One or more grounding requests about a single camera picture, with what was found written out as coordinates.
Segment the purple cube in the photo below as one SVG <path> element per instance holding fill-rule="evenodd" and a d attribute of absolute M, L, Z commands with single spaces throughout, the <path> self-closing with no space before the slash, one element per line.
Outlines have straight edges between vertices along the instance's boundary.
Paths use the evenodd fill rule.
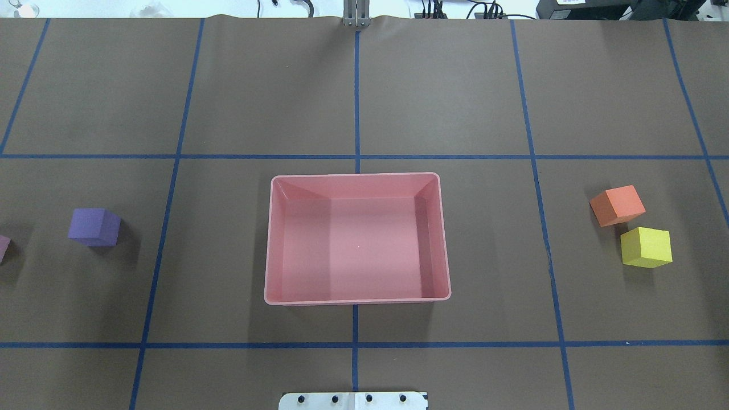
<path fill-rule="evenodd" d="M 7 251 L 7 247 L 10 245 L 10 238 L 7 236 L 0 235 L 0 262 L 2 262 L 2 258 L 5 257 L 5 251 Z"/>
<path fill-rule="evenodd" d="M 113 247 L 117 244 L 122 218 L 104 208 L 74 210 L 69 238 L 88 247 Z"/>

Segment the cube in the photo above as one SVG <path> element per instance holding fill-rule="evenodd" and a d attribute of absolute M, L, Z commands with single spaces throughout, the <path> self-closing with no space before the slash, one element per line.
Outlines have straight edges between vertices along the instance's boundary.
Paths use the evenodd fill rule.
<path fill-rule="evenodd" d="M 7 236 L 0 235 L 0 263 L 2 263 L 2 258 L 5 257 L 5 252 L 7 251 L 7 247 L 10 245 L 10 238 Z"/>
<path fill-rule="evenodd" d="M 668 231 L 635 228 L 620 235 L 623 264 L 656 268 L 673 262 Z"/>
<path fill-rule="evenodd" d="M 645 213 L 643 203 L 633 185 L 606 190 L 590 201 L 600 226 L 628 222 Z"/>
<path fill-rule="evenodd" d="M 121 222 L 121 218 L 104 208 L 78 208 L 71 218 L 69 238 L 88 247 L 113 247 Z"/>

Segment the pink block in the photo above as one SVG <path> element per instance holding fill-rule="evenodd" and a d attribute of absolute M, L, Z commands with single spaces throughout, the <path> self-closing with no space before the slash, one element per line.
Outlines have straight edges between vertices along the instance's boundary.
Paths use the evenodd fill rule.
<path fill-rule="evenodd" d="M 5 251 L 7 251 L 7 247 L 10 245 L 10 238 L 7 236 L 0 235 L 0 263 L 2 262 L 2 259 L 5 257 Z"/>
<path fill-rule="evenodd" d="M 436 174 L 297 175 L 271 182 L 267 303 L 399 303 L 450 296 Z"/>

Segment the blue tape line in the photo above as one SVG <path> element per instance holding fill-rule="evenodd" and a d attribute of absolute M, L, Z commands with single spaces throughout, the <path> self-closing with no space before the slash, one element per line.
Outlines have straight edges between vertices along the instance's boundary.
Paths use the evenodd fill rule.
<path fill-rule="evenodd" d="M 512 155 L 512 154 L 493 154 L 493 155 L 478 155 L 478 154 L 422 154 L 422 155 L 405 155 L 405 154 L 393 154 L 393 155 L 361 155 L 362 159 L 366 160 L 528 160 L 531 158 L 530 155 Z"/>
<path fill-rule="evenodd" d="M 359 174 L 361 152 L 359 147 L 359 35 L 354 33 L 354 173 Z"/>
<path fill-rule="evenodd" d="M 540 347 L 729 346 L 729 339 L 595 341 L 159 342 L 145 349 L 518 349 Z M 0 349 L 139 349 L 141 343 L 6 341 Z"/>
<path fill-rule="evenodd" d="M 354 173 L 362 170 L 362 152 L 359 146 L 359 30 L 354 32 Z M 352 391 L 359 391 L 359 306 L 352 306 Z"/>
<path fill-rule="evenodd" d="M 562 356 L 562 370 L 564 372 L 564 385 L 567 393 L 567 404 L 570 410 L 574 410 L 574 396 L 572 395 L 572 378 L 569 375 L 569 362 L 567 361 L 567 348 L 564 345 L 564 330 L 562 328 L 562 313 L 559 307 L 559 295 L 557 294 L 557 281 L 554 277 L 554 262 L 552 261 L 552 250 L 547 232 L 547 218 L 545 216 L 544 202 L 542 200 L 542 188 L 539 185 L 539 171 L 537 169 L 537 156 L 534 151 L 534 139 L 531 135 L 531 123 L 529 122 L 529 108 L 526 103 L 526 92 L 524 90 L 524 78 L 521 71 L 521 60 L 519 58 L 519 43 L 516 37 L 516 26 L 514 20 L 510 20 L 511 38 L 514 44 L 514 59 L 516 62 L 516 73 L 519 80 L 519 94 L 521 94 L 521 108 L 524 113 L 524 125 L 526 127 L 526 140 L 529 143 L 529 154 L 531 156 L 531 173 L 534 176 L 534 189 L 537 192 L 537 206 L 539 207 L 539 219 L 542 222 L 542 238 L 547 252 L 549 262 L 549 277 L 552 287 L 552 302 L 554 305 L 554 317 L 557 322 L 557 336 L 560 342 Z"/>
<path fill-rule="evenodd" d="M 0 342 L 0 349 L 139 349 L 140 343 L 10 341 Z"/>
<path fill-rule="evenodd" d="M 351 154 L 181 154 L 180 159 L 209 160 L 356 160 Z M 561 155 L 536 154 L 538 160 L 704 160 L 703 155 Z M 0 154 L 2 159 L 175 159 L 177 154 Z M 363 160 L 531 160 L 522 154 L 373 154 Z M 710 155 L 729 160 L 729 155 Z"/>
<path fill-rule="evenodd" d="M 729 346 L 729 340 L 598 340 L 566 341 L 568 347 L 640 347 L 640 346 Z"/>
<path fill-rule="evenodd" d="M 538 160 L 703 160 L 701 155 L 535 155 Z"/>
<path fill-rule="evenodd" d="M 157 259 L 155 261 L 155 270 L 152 274 L 152 286 L 149 289 L 149 300 L 147 301 L 147 314 L 144 317 L 144 329 L 141 334 L 141 346 L 139 348 L 139 356 L 137 357 L 137 367 L 134 374 L 134 384 L 132 385 L 132 396 L 129 402 L 129 409 L 134 410 L 136 407 L 136 398 L 139 393 L 139 382 L 141 381 L 141 371 L 144 366 L 144 353 L 149 338 L 149 325 L 152 321 L 152 310 L 155 306 L 155 296 L 157 294 L 157 281 L 160 276 L 160 267 L 162 266 L 162 255 L 165 249 L 165 241 L 167 239 L 167 227 L 170 222 L 170 211 L 172 209 L 172 199 L 175 195 L 175 185 L 177 183 L 177 172 L 179 170 L 180 157 L 182 156 L 182 145 L 184 144 L 184 132 L 187 127 L 187 114 L 190 110 L 190 100 L 192 99 L 192 89 L 195 85 L 195 71 L 198 67 L 198 57 L 200 56 L 200 44 L 203 41 L 203 29 L 205 28 L 205 19 L 200 19 L 198 28 L 198 40 L 195 44 L 195 54 L 192 57 L 192 68 L 190 69 L 190 82 L 187 84 L 187 96 L 184 103 L 184 111 L 182 113 L 182 123 L 180 124 L 180 134 L 177 140 L 177 154 L 175 164 L 172 168 L 172 177 L 170 178 L 170 190 L 167 195 L 167 205 L 165 206 L 165 217 L 162 222 L 162 230 L 160 232 L 160 244 L 157 248 Z"/>
<path fill-rule="evenodd" d="M 147 343 L 147 349 L 350 349 L 348 341 L 263 343 Z"/>
<path fill-rule="evenodd" d="M 352 160 L 355 155 L 276 155 L 276 154 L 183 154 L 182 159 L 243 160 Z"/>
<path fill-rule="evenodd" d="M 174 154 L 2 154 L 5 159 L 174 159 Z"/>
<path fill-rule="evenodd" d="M 717 193 L 717 198 L 719 199 L 719 205 L 722 208 L 722 213 L 724 214 L 724 221 L 726 222 L 727 226 L 729 227 L 729 212 L 727 211 L 726 203 L 724 202 L 724 196 L 722 195 L 722 190 L 719 188 L 719 181 L 717 180 L 717 176 L 714 173 L 714 167 L 712 166 L 712 160 L 709 157 L 709 151 L 706 148 L 706 143 L 703 140 L 703 135 L 701 134 L 701 128 L 698 126 L 698 120 L 696 119 L 696 113 L 693 111 L 693 105 L 691 104 L 691 98 L 688 96 L 688 91 L 686 90 L 686 84 L 684 84 L 683 76 L 681 75 L 681 69 L 679 68 L 679 61 L 676 57 L 676 50 L 674 49 L 674 41 L 671 38 L 671 30 L 668 29 L 668 20 L 663 19 L 663 30 L 666 32 L 666 40 L 668 41 L 668 48 L 671 51 L 671 59 L 674 61 L 674 69 L 676 69 L 676 77 L 678 77 L 679 85 L 681 86 L 681 92 L 684 95 L 684 100 L 686 100 L 686 106 L 688 107 L 688 113 L 691 116 L 691 122 L 693 123 L 693 129 L 696 131 L 696 137 L 698 138 L 698 143 L 701 145 L 701 152 L 703 152 L 703 158 L 706 160 L 706 167 L 709 170 L 709 176 L 712 178 L 712 183 L 714 184 L 714 190 Z"/>
<path fill-rule="evenodd" d="M 360 349 L 487 349 L 514 347 L 560 347 L 559 341 L 372 341 Z"/>
<path fill-rule="evenodd" d="M 10 119 L 7 122 L 7 127 L 5 128 L 5 135 L 2 137 L 2 142 L 0 142 L 0 154 L 5 151 L 5 145 L 7 145 L 7 140 L 10 138 L 10 131 L 12 130 L 12 124 L 15 122 L 15 116 L 17 115 L 17 111 L 20 109 L 20 103 L 23 102 L 23 95 L 26 93 L 26 88 L 28 87 L 28 81 L 31 79 L 31 74 L 33 74 L 33 68 L 36 66 L 36 61 L 38 60 L 38 54 L 41 52 L 41 47 L 43 46 L 43 40 L 45 39 L 45 35 L 48 32 L 48 26 L 50 25 L 50 19 L 47 18 L 45 24 L 43 25 L 43 31 L 41 31 L 41 36 L 38 38 L 38 44 L 36 45 L 36 50 L 33 52 L 33 58 L 31 58 L 31 64 L 28 66 L 28 71 L 26 72 L 26 78 L 23 79 L 23 84 L 20 86 L 20 92 L 17 94 L 17 99 L 15 100 L 15 106 L 12 108 L 12 112 L 10 113 Z"/>

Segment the orange cube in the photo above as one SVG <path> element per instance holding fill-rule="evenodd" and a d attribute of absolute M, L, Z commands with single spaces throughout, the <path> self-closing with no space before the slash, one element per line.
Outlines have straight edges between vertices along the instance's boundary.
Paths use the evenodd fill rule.
<path fill-rule="evenodd" d="M 606 190 L 590 201 L 600 226 L 610 226 L 645 213 L 643 203 L 633 185 Z"/>

